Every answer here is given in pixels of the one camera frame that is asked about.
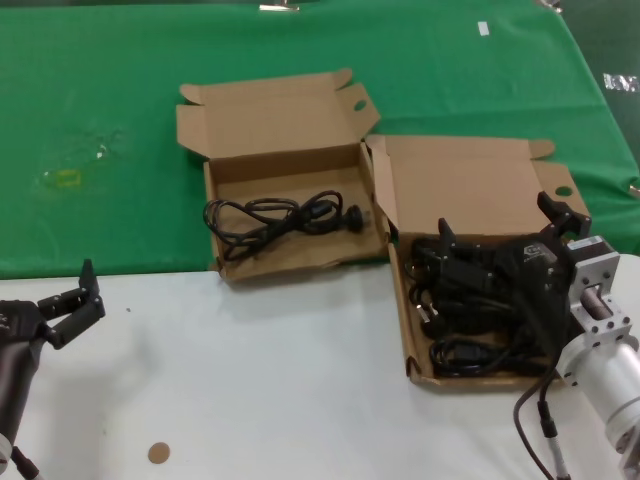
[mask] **cardboard box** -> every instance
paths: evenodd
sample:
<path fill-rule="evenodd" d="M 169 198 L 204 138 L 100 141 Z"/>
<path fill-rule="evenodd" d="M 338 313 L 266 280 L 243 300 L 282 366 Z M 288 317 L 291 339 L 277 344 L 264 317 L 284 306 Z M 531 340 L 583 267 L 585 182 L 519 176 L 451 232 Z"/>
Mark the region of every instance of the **cardboard box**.
<path fill-rule="evenodd" d="M 546 191 L 588 215 L 569 170 L 544 161 L 550 141 L 470 137 L 367 137 L 374 167 L 376 200 L 398 230 L 389 243 L 407 376 L 415 383 L 504 386 L 531 379 L 500 374 L 486 378 L 438 378 L 429 360 L 432 340 L 407 297 L 403 262 L 411 243 L 438 236 L 445 218 L 460 240 L 486 244 L 539 232 L 549 222 L 536 199 Z M 493 335 L 483 338 L 495 341 Z"/>
<path fill-rule="evenodd" d="M 386 255 L 386 222 L 373 203 L 373 174 L 362 138 L 379 114 L 351 70 L 218 85 L 182 85 L 193 105 L 177 107 L 178 142 L 204 155 L 207 200 L 245 204 L 264 197 L 302 204 L 324 190 L 358 205 L 369 221 L 354 234 L 291 232 L 256 257 L 225 262 L 212 235 L 217 268 L 227 280 L 332 267 Z M 245 232 L 259 224 L 231 208 L 222 228 Z"/>

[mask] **box flap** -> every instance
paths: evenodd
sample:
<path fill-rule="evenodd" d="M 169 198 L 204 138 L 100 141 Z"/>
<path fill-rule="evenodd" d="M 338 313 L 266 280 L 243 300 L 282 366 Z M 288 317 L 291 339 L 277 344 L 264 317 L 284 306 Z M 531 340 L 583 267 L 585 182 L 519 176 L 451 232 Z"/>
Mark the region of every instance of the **box flap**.
<path fill-rule="evenodd" d="M 380 116 L 351 70 L 182 85 L 178 141 L 211 159 L 357 143 Z"/>
<path fill-rule="evenodd" d="M 371 135 L 367 144 L 378 204 L 401 232 L 435 235 L 441 217 L 460 235 L 521 235 L 547 223 L 530 160 L 552 153 L 550 142 Z"/>

